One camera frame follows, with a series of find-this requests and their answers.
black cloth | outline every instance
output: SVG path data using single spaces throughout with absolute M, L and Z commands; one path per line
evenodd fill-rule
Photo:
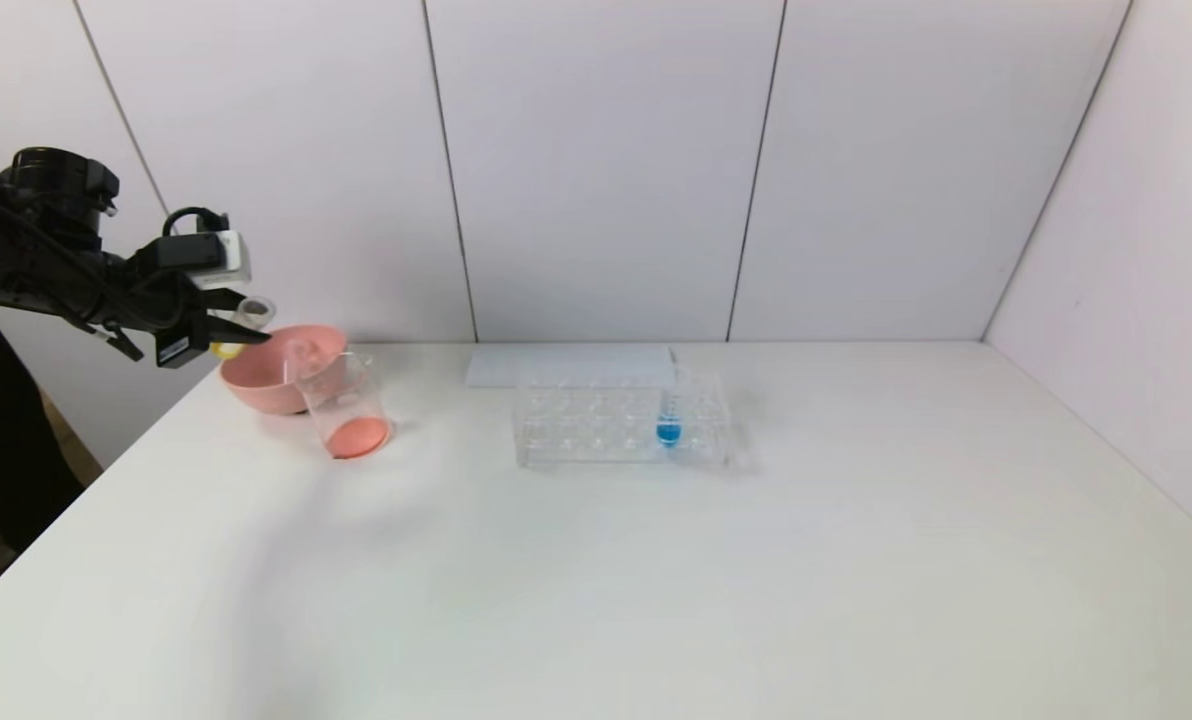
M 32 374 L 0 331 L 0 536 L 23 552 L 81 489 L 58 449 Z

glass beaker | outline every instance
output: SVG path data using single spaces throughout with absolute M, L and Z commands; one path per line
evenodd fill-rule
M 368 356 L 323 356 L 290 347 L 285 364 L 286 377 L 303 392 L 321 442 L 335 459 L 368 455 L 391 437 Z

black cable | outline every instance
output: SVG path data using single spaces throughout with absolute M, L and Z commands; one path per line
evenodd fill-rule
M 182 218 L 188 217 L 188 215 L 194 215 L 198 218 L 204 218 L 204 225 L 211 232 L 225 231 L 226 219 L 222 215 L 217 215 L 213 210 L 207 207 L 181 207 L 179 210 L 172 211 L 170 217 L 164 218 L 164 224 L 161 225 L 161 237 L 168 237 L 168 234 L 174 232 L 174 223 Z
M 175 325 L 176 318 L 159 319 L 143 314 L 142 308 L 131 304 L 124 294 L 111 288 L 100 277 L 98 277 L 97 273 L 93 272 L 92 268 L 89 268 L 88 265 L 81 263 L 80 260 L 72 255 L 70 250 L 67 250 L 66 247 L 61 246 L 55 238 L 49 237 L 49 232 L 42 231 L 38 226 L 35 226 L 32 223 L 20 218 L 19 215 L 14 215 L 14 211 L 7 210 L 0 205 L 0 218 L 14 223 L 17 226 L 23 229 L 23 231 L 30 234 L 30 236 L 32 236 L 39 246 L 44 247 L 44 249 L 48 249 L 49 252 L 52 252 L 57 259 L 64 261 L 64 263 L 70 266 L 73 271 L 87 279 L 87 281 L 92 283 L 93 286 L 97 287 L 98 292 L 101 292 L 103 297 L 106 297 L 106 299 L 111 302 L 117 310 L 129 314 L 131 318 L 135 318 L 139 323 L 149 325 L 154 329 L 166 329 Z

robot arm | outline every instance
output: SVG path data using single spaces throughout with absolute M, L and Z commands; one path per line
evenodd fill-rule
M 0 173 L 0 305 L 61 316 L 131 360 L 125 331 L 156 337 L 156 365 L 179 368 L 213 342 L 268 340 L 209 310 L 235 310 L 248 283 L 246 247 L 225 215 L 187 207 L 129 260 L 103 252 L 100 213 L 114 215 L 120 181 L 97 160 L 30 147 Z M 172 234 L 193 215 L 197 232 Z

white table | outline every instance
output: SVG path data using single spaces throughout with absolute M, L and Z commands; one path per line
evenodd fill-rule
M 349 463 L 207 378 L 0 579 L 0 716 L 1192 719 L 1192 521 L 997 352 L 673 349 L 740 468 L 517 468 L 467 346 Z

